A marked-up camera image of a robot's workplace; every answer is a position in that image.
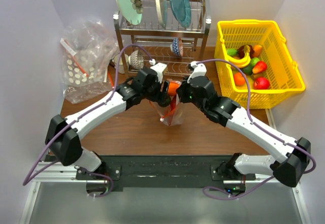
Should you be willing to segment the red toy lobster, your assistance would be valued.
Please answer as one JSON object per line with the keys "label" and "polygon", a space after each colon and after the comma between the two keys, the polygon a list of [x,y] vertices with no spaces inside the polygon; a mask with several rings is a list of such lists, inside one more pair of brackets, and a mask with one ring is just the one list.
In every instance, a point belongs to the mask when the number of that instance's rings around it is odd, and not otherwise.
{"label": "red toy lobster", "polygon": [[169,115],[169,126],[180,125],[183,122],[182,107],[179,107],[179,97],[176,95],[171,101],[171,111]]}

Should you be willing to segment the dark green toy avocado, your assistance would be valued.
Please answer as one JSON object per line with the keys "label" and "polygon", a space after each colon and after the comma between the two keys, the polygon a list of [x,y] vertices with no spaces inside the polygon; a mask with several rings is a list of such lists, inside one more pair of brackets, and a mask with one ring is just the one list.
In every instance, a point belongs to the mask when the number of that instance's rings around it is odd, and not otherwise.
{"label": "dark green toy avocado", "polygon": [[171,97],[170,96],[167,96],[164,100],[161,100],[158,105],[161,106],[161,107],[167,107],[169,106],[171,103]]}

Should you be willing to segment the toy orange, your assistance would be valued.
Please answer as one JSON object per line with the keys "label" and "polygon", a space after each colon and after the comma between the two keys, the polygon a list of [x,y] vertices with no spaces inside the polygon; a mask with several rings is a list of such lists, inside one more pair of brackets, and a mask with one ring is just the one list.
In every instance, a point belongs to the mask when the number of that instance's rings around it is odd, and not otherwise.
{"label": "toy orange", "polygon": [[234,83],[236,86],[244,86],[246,84],[246,75],[239,72],[233,74]]}
{"label": "toy orange", "polygon": [[168,86],[168,95],[171,97],[176,96],[177,94],[177,89],[181,86],[181,82],[179,81],[169,81],[169,86]]}

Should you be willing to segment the clear zip bag orange zipper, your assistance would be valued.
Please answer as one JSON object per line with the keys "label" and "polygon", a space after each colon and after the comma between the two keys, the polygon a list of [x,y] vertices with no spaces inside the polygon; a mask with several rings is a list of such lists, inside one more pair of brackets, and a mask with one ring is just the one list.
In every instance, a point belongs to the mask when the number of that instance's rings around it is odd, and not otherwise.
{"label": "clear zip bag orange zipper", "polygon": [[177,80],[167,79],[169,83],[168,95],[171,102],[167,107],[161,107],[156,102],[149,101],[150,105],[156,110],[160,116],[160,122],[167,126],[181,125],[185,115],[185,105],[180,102],[180,97],[176,93],[176,89],[180,87],[181,82]]}

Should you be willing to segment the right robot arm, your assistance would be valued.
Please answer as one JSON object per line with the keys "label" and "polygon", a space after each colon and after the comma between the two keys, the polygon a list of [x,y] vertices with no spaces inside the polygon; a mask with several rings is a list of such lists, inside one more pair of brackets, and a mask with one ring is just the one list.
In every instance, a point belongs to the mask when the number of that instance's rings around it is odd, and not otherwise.
{"label": "right robot arm", "polygon": [[273,176],[288,187],[297,186],[310,163],[309,140],[287,136],[249,116],[237,102],[219,96],[206,76],[184,77],[176,91],[181,102],[194,104],[210,121],[244,135],[268,152],[268,155],[234,153],[228,162],[216,168],[218,174],[233,180],[242,175],[262,174]]}

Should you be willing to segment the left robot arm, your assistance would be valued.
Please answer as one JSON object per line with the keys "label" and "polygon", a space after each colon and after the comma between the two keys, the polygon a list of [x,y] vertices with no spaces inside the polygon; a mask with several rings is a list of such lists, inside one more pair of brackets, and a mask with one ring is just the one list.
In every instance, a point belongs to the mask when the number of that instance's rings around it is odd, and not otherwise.
{"label": "left robot arm", "polygon": [[163,63],[143,68],[134,78],[116,85],[113,91],[86,109],[66,118],[54,116],[46,145],[63,166],[84,168],[93,179],[101,179],[105,174],[104,163],[93,151],[81,146],[81,139],[107,119],[138,105],[143,99],[166,102],[168,83],[163,82],[166,70]]}

